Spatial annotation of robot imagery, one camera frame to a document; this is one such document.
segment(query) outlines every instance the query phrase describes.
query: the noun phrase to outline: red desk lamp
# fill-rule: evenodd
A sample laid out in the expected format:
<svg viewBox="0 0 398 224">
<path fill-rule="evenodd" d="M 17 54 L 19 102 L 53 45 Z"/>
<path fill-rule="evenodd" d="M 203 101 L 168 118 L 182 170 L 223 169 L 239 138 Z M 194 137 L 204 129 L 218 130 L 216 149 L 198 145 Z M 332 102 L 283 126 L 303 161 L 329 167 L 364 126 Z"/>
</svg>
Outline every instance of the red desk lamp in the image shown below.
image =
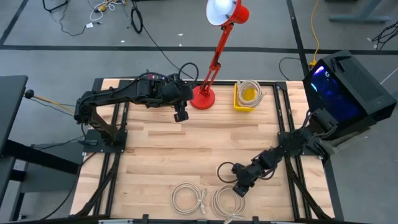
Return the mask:
<svg viewBox="0 0 398 224">
<path fill-rule="evenodd" d="M 209 67 L 209 73 L 207 74 L 205 81 L 201 86 L 197 86 L 193 89 L 193 100 L 191 100 L 191 105 L 199 110 L 206 110 L 213 106 L 216 96 L 210 87 L 221 68 L 221 64 L 218 63 L 218 59 L 223 52 L 225 43 L 228 39 L 229 33 L 232 31 L 234 23 L 245 23 L 249 19 L 249 11 L 242 5 L 242 0 L 208 0 L 206 15 L 211 25 L 221 26 L 223 35 L 218 42 L 216 52 Z"/>
</svg>

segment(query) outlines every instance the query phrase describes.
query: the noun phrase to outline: gray floor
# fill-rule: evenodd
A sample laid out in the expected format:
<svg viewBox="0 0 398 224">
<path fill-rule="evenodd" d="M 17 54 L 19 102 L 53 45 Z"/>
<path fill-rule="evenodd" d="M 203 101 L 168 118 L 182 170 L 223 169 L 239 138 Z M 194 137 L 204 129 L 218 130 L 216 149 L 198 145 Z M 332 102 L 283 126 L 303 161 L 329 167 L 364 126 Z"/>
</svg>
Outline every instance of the gray floor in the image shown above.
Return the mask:
<svg viewBox="0 0 398 224">
<path fill-rule="evenodd" d="M 5 30 L 22 0 L 0 0 L 0 33 Z M 46 0 L 48 7 L 63 0 Z M 297 48 L 289 12 L 285 1 L 246 0 L 251 12 L 250 20 L 236 25 L 227 43 L 228 47 Z M 310 28 L 310 15 L 315 1 L 293 0 L 298 26 L 306 49 L 314 49 L 315 41 Z M 320 1 L 314 26 L 322 49 L 372 50 L 374 43 L 367 38 L 376 36 L 391 24 L 331 23 L 332 13 L 356 12 L 364 1 L 357 3 Z M 139 2 L 145 25 L 161 46 L 204 46 L 218 43 L 220 30 L 211 26 L 205 17 L 206 1 L 159 0 Z M 127 13 L 131 4 L 126 6 Z M 72 33 L 81 31 L 90 22 L 90 7 L 86 1 L 71 0 L 63 20 L 64 29 Z M 383 0 L 375 14 L 390 15 L 398 19 L 396 0 Z M 153 46 L 147 35 L 137 35 L 121 6 L 114 12 L 106 11 L 100 26 L 87 29 L 83 35 L 70 37 L 60 31 L 58 20 L 62 12 L 52 15 L 42 9 L 41 1 L 30 0 L 7 38 L 6 45 L 95 45 L 95 46 Z M 398 38 L 391 40 L 385 50 L 398 50 Z M 166 52 L 177 66 L 195 62 L 204 78 L 212 52 Z M 278 69 L 282 57 L 297 54 L 225 52 L 220 62 L 223 68 L 218 79 L 252 78 L 283 80 Z M 398 66 L 396 55 L 358 55 L 358 60 L 380 82 Z M 28 88 L 36 94 L 62 103 L 73 104 L 89 90 L 98 77 L 133 76 L 146 69 L 164 74 L 175 68 L 160 52 L 122 51 L 56 51 L 56 50 L 0 50 L 0 75 L 28 75 Z M 286 60 L 284 73 L 292 80 L 301 80 L 303 73 L 299 61 Z M 384 83 L 390 92 L 398 90 L 398 74 Z M 398 114 L 379 123 L 363 141 L 353 141 L 349 148 L 332 157 L 344 217 L 348 221 L 368 223 L 396 223 L 395 206 L 398 196 L 398 154 L 393 139 Z M 50 110 L 29 100 L 23 100 L 11 139 L 24 144 L 63 142 L 80 135 L 79 127 L 71 117 Z M 35 220 L 51 212 L 67 192 L 32 193 L 26 195 L 22 213 Z M 71 198 L 53 217 L 68 215 Z M 1 215 L 7 208 L 2 207 Z"/>
</svg>

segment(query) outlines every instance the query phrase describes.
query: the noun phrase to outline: yellow container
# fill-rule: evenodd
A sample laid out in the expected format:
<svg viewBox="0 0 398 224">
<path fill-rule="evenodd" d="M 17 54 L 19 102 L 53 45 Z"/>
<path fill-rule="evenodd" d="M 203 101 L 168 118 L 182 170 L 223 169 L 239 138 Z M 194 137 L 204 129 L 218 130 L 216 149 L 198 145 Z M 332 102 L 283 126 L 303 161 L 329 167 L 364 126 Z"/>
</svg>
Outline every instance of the yellow container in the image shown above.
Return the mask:
<svg viewBox="0 0 398 224">
<path fill-rule="evenodd" d="M 256 91 L 255 89 L 247 89 L 243 93 L 243 99 L 244 100 L 253 100 L 256 97 Z M 247 108 L 239 105 L 238 103 L 238 86 L 235 84 L 234 87 L 234 109 L 237 111 L 243 111 L 243 112 L 250 112 L 254 110 L 254 108 Z"/>
</svg>

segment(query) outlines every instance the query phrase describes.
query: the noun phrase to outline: lamp shade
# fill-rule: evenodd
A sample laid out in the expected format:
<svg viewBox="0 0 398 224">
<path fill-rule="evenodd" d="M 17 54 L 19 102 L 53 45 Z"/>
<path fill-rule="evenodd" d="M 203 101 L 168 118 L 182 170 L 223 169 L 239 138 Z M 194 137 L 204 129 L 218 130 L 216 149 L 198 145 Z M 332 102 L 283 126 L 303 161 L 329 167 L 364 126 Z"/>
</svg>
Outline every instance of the lamp shade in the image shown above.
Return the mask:
<svg viewBox="0 0 398 224">
<path fill-rule="evenodd" d="M 225 26 L 230 23 L 245 23 L 249 19 L 249 10 L 242 0 L 208 0 L 206 15 L 211 25 Z"/>
</svg>

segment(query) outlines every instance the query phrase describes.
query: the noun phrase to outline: wooden tabletop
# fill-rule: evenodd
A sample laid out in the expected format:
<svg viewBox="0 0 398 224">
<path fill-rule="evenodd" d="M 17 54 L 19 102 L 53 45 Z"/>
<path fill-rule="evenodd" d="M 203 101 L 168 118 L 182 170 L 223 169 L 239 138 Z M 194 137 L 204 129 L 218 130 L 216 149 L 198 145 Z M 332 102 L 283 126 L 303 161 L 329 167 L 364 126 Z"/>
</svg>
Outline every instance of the wooden tabletop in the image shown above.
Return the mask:
<svg viewBox="0 0 398 224">
<path fill-rule="evenodd" d="M 102 89 L 118 87 L 118 79 L 105 79 Z M 296 128 L 301 127 L 307 99 L 302 82 L 287 82 L 290 105 Z M 130 105 L 127 119 L 127 146 L 121 156 L 112 206 L 112 218 L 207 219 L 219 220 L 211 210 L 213 192 L 224 185 L 216 176 L 218 166 L 225 161 L 249 164 L 264 149 L 277 146 L 278 119 L 272 87 L 262 87 L 266 96 L 252 112 L 233 109 L 233 86 L 213 86 L 216 102 L 208 110 L 200 111 L 189 104 L 189 120 L 176 123 L 171 107 L 146 109 Z M 288 128 L 284 103 L 284 122 Z M 113 105 L 98 108 L 107 122 L 111 121 Z M 79 211 L 98 186 L 103 154 L 93 156 L 82 168 L 71 214 Z M 302 156 L 303 171 L 308 191 L 319 206 L 334 217 L 322 162 L 315 156 Z M 225 166 L 220 174 L 232 180 L 231 167 Z M 181 182 L 191 182 L 200 189 L 207 188 L 206 214 L 199 210 L 185 216 L 170 206 L 170 194 Z M 297 190 L 301 217 L 304 217 L 302 197 Z M 105 190 L 101 213 L 104 212 L 108 190 Z M 233 198 L 223 195 L 223 206 L 231 210 Z M 279 164 L 271 180 L 258 180 L 246 194 L 244 216 L 251 220 L 293 220 L 289 186 L 284 161 Z M 189 190 L 177 196 L 177 205 L 190 208 L 195 197 Z"/>
</svg>

